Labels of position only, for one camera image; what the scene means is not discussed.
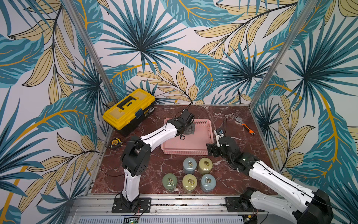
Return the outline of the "dark green tea canister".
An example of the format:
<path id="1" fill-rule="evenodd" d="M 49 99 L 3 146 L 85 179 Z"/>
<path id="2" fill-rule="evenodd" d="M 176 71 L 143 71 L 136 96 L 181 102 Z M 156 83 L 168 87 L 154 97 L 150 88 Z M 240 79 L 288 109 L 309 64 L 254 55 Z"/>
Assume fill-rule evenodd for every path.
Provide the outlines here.
<path id="1" fill-rule="evenodd" d="M 164 188 L 166 189 L 166 191 L 168 191 L 168 192 L 175 191 L 175 189 L 177 187 L 177 183 L 178 183 L 177 177 L 172 173 L 165 174 L 162 179 L 162 184 L 163 184 Z"/>

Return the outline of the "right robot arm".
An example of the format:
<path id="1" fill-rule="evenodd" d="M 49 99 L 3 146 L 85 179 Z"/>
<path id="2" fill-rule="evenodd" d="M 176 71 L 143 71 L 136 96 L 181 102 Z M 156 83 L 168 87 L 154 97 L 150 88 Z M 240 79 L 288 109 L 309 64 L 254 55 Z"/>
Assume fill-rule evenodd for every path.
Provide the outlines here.
<path id="1" fill-rule="evenodd" d="M 222 157 L 229 167 L 274 190 L 282 198 L 248 188 L 240 196 L 248 207 L 267 211 L 295 224 L 329 224 L 334 214 L 329 196 L 322 190 L 312 191 L 276 172 L 256 156 L 242 152 L 229 136 L 218 135 L 216 143 L 207 144 L 208 155 Z"/>

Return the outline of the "yellow-green tea canister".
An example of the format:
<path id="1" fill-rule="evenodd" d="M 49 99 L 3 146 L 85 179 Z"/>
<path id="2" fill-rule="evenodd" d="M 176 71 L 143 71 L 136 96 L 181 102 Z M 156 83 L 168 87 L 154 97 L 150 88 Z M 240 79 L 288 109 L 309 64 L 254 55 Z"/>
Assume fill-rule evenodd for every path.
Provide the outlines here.
<path id="1" fill-rule="evenodd" d="M 192 174 L 187 174 L 182 179 L 182 185 L 186 193 L 193 193 L 197 187 L 197 178 Z"/>
<path id="2" fill-rule="evenodd" d="M 209 174 L 213 168 L 213 163 L 209 158 L 201 158 L 198 171 L 201 175 Z"/>

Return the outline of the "blue tea canister front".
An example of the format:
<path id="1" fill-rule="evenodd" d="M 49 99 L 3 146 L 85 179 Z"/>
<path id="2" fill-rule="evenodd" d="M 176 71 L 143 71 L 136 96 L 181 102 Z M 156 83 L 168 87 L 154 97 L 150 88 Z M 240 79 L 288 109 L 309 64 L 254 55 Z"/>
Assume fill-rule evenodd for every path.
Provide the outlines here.
<path id="1" fill-rule="evenodd" d="M 209 193 L 216 187 L 216 179 L 211 174 L 205 174 L 201 178 L 200 188 L 203 192 Z"/>

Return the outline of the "blue tea canister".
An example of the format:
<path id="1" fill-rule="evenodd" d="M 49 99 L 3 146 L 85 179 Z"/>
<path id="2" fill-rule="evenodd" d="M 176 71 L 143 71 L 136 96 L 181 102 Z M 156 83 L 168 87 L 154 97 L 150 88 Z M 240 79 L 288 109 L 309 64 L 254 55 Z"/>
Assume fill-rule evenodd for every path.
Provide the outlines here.
<path id="1" fill-rule="evenodd" d="M 209 193 L 216 187 L 216 179 L 211 174 L 205 174 L 201 178 L 200 188 L 203 192 Z"/>
<path id="2" fill-rule="evenodd" d="M 187 174 L 194 174 L 197 168 L 197 162 L 194 158 L 188 157 L 183 161 L 183 171 Z"/>

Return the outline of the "yellow-green tea canister front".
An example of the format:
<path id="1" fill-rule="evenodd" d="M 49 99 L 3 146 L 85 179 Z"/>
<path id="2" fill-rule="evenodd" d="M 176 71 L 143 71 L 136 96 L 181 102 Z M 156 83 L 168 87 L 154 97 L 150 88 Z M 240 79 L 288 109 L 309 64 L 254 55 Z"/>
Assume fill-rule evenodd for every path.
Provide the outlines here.
<path id="1" fill-rule="evenodd" d="M 186 193 L 193 193 L 197 187 L 197 178 L 192 174 L 187 174 L 182 179 L 182 185 Z"/>

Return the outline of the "blue tea canister back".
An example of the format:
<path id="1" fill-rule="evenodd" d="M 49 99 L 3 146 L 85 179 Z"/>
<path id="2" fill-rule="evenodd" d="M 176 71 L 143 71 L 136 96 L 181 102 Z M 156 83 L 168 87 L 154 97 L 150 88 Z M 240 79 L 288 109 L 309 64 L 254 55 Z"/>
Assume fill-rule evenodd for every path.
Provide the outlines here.
<path id="1" fill-rule="evenodd" d="M 188 157 L 183 161 L 183 171 L 187 174 L 194 174 L 197 168 L 197 162 L 194 158 Z"/>

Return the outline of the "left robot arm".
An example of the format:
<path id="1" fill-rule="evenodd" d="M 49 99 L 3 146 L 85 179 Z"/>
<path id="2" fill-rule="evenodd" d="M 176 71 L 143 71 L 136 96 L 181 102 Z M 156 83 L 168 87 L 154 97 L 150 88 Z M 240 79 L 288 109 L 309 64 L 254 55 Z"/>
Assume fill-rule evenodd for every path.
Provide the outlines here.
<path id="1" fill-rule="evenodd" d="M 184 136 L 185 130 L 193 121 L 194 114 L 184 109 L 180 116 L 170 119 L 152 133 L 141 137 L 134 136 L 128 141 L 121 157 L 125 172 L 121 194 L 129 204 L 139 198 L 140 178 L 148 167 L 152 151 L 170 139 Z"/>

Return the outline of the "pink perforated plastic basket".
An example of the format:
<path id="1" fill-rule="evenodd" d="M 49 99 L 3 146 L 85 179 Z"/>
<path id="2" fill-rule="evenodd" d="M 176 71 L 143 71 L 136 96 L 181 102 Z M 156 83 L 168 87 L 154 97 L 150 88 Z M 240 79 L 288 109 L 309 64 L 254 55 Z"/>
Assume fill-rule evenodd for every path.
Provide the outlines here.
<path id="1" fill-rule="evenodd" d="M 167 140 L 161 145 L 165 155 L 208 155 L 207 144 L 213 144 L 213 130 L 208 119 L 196 119 L 194 134 Z"/>

